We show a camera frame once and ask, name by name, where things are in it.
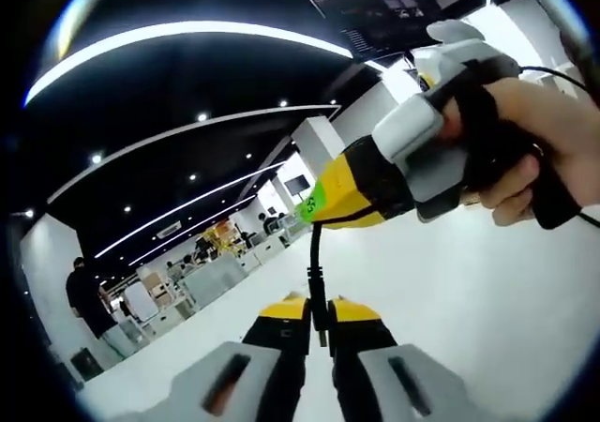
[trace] white floor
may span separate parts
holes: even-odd
[[[127,361],[85,385],[104,419],[143,411],[174,375],[290,291],[307,293],[309,236]],[[578,370],[600,330],[600,232],[576,219],[493,227],[481,208],[423,225],[414,215],[322,237],[326,291],[370,305],[398,343],[458,373],[490,411],[535,419]],[[341,421],[326,349],[312,340],[296,421]]]

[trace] black ceiling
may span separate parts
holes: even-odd
[[[457,16],[483,3],[463,0],[446,14]],[[99,0],[69,53],[140,26],[188,20],[258,23],[343,42],[308,0]],[[38,71],[50,66],[41,56],[32,61]],[[87,256],[98,253],[149,219],[255,171],[307,115],[322,112],[257,116],[172,136],[99,168],[47,208],[46,199],[87,168],[92,153],[106,157],[193,123],[200,112],[216,117],[273,108],[282,98],[291,106],[326,104],[331,98],[348,105],[378,81],[374,70],[361,68],[332,90],[351,65],[349,59],[300,44],[226,34],[155,38],[105,53],[45,89],[11,126],[9,171],[19,188],[9,195],[10,209],[48,210],[76,228]],[[288,147],[280,157],[291,152]],[[191,173],[199,176],[193,183],[187,180]],[[135,258],[152,248],[152,234],[174,220],[192,216],[193,222],[213,214],[223,199],[233,202],[242,187],[133,236],[103,257],[105,267],[122,267],[119,257]],[[127,215],[126,204],[132,206]]]

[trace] green label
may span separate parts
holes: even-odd
[[[317,182],[310,196],[296,207],[296,213],[304,222],[310,223],[315,219],[317,213],[325,208],[326,203],[325,189],[321,183]]]

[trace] hand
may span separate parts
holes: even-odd
[[[600,111],[591,102],[508,78],[486,86],[496,99],[500,118],[512,121],[554,148],[553,164],[580,206],[600,203]],[[444,109],[445,138],[460,134],[460,114],[455,101]],[[493,209],[499,226],[532,219],[531,183],[539,174],[533,156],[524,157],[492,188],[481,193],[484,207]]]

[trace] handle grip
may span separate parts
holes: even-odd
[[[469,152],[464,179],[469,190],[489,188],[529,154],[540,165],[532,183],[532,211],[540,226],[554,229],[581,211],[552,165],[551,147],[515,123],[500,120],[496,101],[485,88],[463,90],[456,100]]]

